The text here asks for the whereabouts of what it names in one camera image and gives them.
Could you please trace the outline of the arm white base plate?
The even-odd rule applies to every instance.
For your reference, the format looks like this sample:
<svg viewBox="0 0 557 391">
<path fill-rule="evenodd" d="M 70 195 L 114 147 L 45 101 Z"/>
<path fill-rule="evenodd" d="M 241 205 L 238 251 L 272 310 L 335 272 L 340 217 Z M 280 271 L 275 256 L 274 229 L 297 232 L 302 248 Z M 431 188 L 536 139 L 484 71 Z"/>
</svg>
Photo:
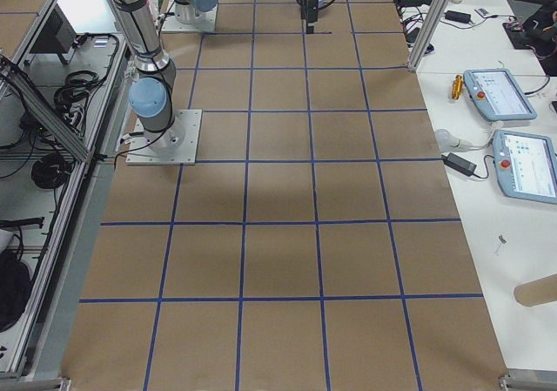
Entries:
<svg viewBox="0 0 557 391">
<path fill-rule="evenodd" d="M 215 31 L 218 7 L 207 12 L 195 10 L 190 5 L 174 3 L 170 0 L 168 15 L 162 24 L 164 33 L 213 33 Z"/>
<path fill-rule="evenodd" d="M 131 152 L 126 155 L 127 165 L 195 165 L 202 121 L 199 109 L 175 110 L 174 123 L 155 143 L 158 135 L 145 132 L 137 118 L 134 132 L 142 135 L 131 138 Z"/>
</svg>

